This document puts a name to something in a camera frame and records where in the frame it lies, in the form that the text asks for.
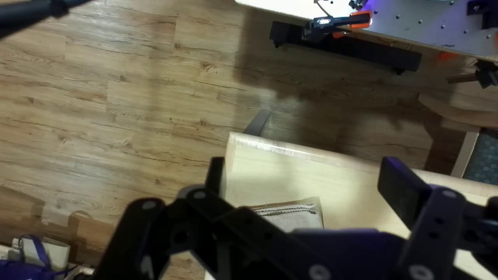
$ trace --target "wooden board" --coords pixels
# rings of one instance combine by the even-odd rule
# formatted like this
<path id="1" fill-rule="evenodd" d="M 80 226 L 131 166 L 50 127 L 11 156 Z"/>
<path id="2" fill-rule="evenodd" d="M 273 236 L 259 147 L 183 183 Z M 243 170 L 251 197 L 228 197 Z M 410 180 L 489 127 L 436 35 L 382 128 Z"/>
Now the wooden board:
<path id="1" fill-rule="evenodd" d="M 327 229 L 377 228 L 408 237 L 408 229 L 377 192 L 379 162 L 231 134 L 223 197 L 234 206 L 259 206 L 320 198 Z M 444 175 L 416 172 L 425 183 L 463 194 L 486 204 L 498 187 Z M 471 254 L 460 253 L 457 265 L 478 279 L 494 279 Z"/>

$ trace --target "black metal bar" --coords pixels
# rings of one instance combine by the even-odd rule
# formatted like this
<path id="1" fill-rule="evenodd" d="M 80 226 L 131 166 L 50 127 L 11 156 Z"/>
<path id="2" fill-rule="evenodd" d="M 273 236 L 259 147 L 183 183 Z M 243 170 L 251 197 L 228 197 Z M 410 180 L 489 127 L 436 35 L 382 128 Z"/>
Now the black metal bar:
<path id="1" fill-rule="evenodd" d="M 276 47 L 281 47 L 284 44 L 295 44 L 307 49 L 338 54 L 374 64 L 388 66 L 397 72 L 416 72 L 422 61 L 421 54 L 354 38 L 334 40 L 332 36 L 326 36 L 320 44 L 307 43 L 303 41 L 303 30 L 304 29 L 298 26 L 274 22 L 270 38 L 274 41 Z"/>

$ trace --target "white table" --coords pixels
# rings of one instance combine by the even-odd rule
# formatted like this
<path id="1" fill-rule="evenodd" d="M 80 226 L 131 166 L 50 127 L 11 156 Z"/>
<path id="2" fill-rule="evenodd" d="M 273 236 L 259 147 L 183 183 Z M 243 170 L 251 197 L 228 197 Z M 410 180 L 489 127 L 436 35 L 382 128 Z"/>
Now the white table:
<path id="1" fill-rule="evenodd" d="M 444 175 L 416 172 L 469 201 L 486 204 L 498 189 Z M 377 192 L 379 164 L 245 134 L 232 134 L 222 195 L 234 206 L 262 206 L 320 198 L 329 229 L 377 228 L 408 237 L 408 229 Z M 495 279 L 467 253 L 457 265 L 478 279 Z"/>
<path id="2" fill-rule="evenodd" d="M 315 0 L 236 2 L 309 21 L 326 16 Z M 320 0 L 334 18 L 354 13 L 349 0 L 331 2 Z M 369 0 L 365 10 L 377 13 L 373 27 L 365 30 L 369 35 L 485 60 L 498 60 L 498 29 L 481 30 L 481 16 L 467 16 L 467 0 Z"/>

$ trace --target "screw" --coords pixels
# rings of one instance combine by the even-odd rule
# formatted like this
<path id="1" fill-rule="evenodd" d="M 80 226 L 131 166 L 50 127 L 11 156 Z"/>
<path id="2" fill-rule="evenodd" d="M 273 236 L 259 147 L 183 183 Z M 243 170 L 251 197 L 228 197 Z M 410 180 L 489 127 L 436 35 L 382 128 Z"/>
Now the screw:
<path id="1" fill-rule="evenodd" d="M 443 195 L 447 197 L 447 198 L 457 198 L 457 194 L 449 192 L 449 190 L 443 192 Z"/>
<path id="2" fill-rule="evenodd" d="M 408 268 L 408 271 L 413 280 L 435 280 L 433 271 L 429 270 L 427 267 L 413 265 Z"/>
<path id="3" fill-rule="evenodd" d="M 310 278 L 312 280 L 331 280 L 331 273 L 323 265 L 315 265 L 310 268 Z"/>
<path id="4" fill-rule="evenodd" d="M 156 203 L 155 201 L 147 201 L 147 203 L 142 204 L 142 209 L 144 211 L 156 209 Z"/>
<path id="5" fill-rule="evenodd" d="M 200 192 L 197 192 L 197 194 L 194 195 L 194 198 L 195 198 L 195 200 L 206 200 L 206 194 L 200 190 Z"/>

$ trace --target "wooden floor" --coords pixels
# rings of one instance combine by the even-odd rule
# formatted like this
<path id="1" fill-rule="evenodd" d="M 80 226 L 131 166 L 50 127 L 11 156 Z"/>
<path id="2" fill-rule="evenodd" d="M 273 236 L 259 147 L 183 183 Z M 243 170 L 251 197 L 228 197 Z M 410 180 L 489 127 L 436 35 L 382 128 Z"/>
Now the wooden floor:
<path id="1" fill-rule="evenodd" d="M 273 19 L 232 0 L 96 0 L 0 43 L 2 240 L 44 234 L 94 260 L 130 201 L 203 183 L 229 133 L 264 108 L 265 138 L 446 173 L 463 133 L 443 130 L 418 94 L 497 106 L 494 89 L 444 82 L 471 61 L 422 50 L 421 71 L 397 77 L 276 50 Z M 178 279 L 200 271 L 176 264 Z"/>

